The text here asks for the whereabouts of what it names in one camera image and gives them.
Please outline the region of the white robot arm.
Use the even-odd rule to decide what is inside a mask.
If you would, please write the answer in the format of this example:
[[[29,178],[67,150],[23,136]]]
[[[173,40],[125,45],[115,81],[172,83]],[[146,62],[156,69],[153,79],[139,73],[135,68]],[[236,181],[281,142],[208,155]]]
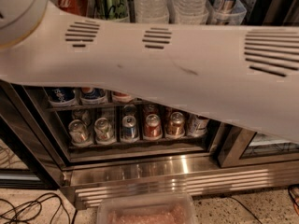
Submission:
[[[0,0],[0,79],[95,87],[299,142],[298,30],[101,21]]]

